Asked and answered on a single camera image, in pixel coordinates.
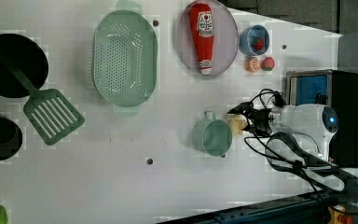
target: red ketchup bottle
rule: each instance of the red ketchup bottle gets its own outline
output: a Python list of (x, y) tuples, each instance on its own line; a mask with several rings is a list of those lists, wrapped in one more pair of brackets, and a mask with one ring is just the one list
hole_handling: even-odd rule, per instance
[(206, 4), (196, 4), (190, 9), (190, 26), (194, 46), (203, 75), (212, 73), (213, 56), (213, 17), (211, 8)]

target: blue cup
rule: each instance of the blue cup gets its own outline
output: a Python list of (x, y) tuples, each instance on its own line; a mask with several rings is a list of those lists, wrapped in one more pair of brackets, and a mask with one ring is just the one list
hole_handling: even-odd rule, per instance
[[(260, 50), (255, 50), (251, 45), (257, 38), (262, 38), (264, 46)], [(254, 25), (244, 30), (240, 35), (240, 50), (248, 56), (257, 56), (266, 53), (269, 49), (269, 32), (261, 25)]]

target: green colander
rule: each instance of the green colander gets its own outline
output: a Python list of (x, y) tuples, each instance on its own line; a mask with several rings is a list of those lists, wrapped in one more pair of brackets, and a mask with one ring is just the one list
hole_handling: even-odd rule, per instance
[(139, 14), (119, 10), (107, 15), (94, 37), (93, 76), (101, 96), (113, 105), (134, 107), (156, 87), (158, 41)]

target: black cable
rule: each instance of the black cable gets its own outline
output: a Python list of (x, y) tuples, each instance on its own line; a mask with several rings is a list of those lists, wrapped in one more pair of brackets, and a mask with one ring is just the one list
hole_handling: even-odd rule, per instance
[(259, 155), (261, 155), (261, 156), (264, 156), (264, 157), (266, 157), (266, 158), (270, 158), (270, 159), (273, 159), (273, 160), (276, 160), (276, 161), (285, 161), (285, 160), (282, 160), (282, 159), (277, 158), (277, 157), (271, 157), (271, 156), (269, 156), (269, 155), (267, 155), (267, 154), (264, 154), (264, 153), (262, 153), (262, 152), (256, 150), (254, 147), (252, 147), (252, 146), (250, 145), (250, 143), (248, 143), (248, 142), (246, 141), (247, 139), (251, 139), (251, 138), (254, 138), (254, 137), (245, 137), (243, 141), (245, 142), (245, 144), (246, 144), (252, 151), (254, 151), (255, 153), (257, 153), (257, 154), (259, 154)]
[(267, 101), (267, 105), (269, 105), (269, 101), (272, 100), (272, 97), (275, 97), (274, 95), (271, 95), (271, 97), (269, 97), (268, 101)]

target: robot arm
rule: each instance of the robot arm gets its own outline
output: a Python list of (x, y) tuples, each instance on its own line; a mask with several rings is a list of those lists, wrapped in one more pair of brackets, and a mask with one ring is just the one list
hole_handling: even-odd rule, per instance
[[(340, 202), (358, 207), (358, 169), (343, 170), (328, 162), (330, 141), (338, 130), (336, 112), (326, 105), (285, 105), (280, 95), (274, 95), (283, 104), (257, 110), (255, 97), (228, 113), (242, 114), (252, 122), (245, 131), (269, 137), (266, 155), (275, 170), (298, 175)], [(284, 160), (272, 159), (277, 154)]]

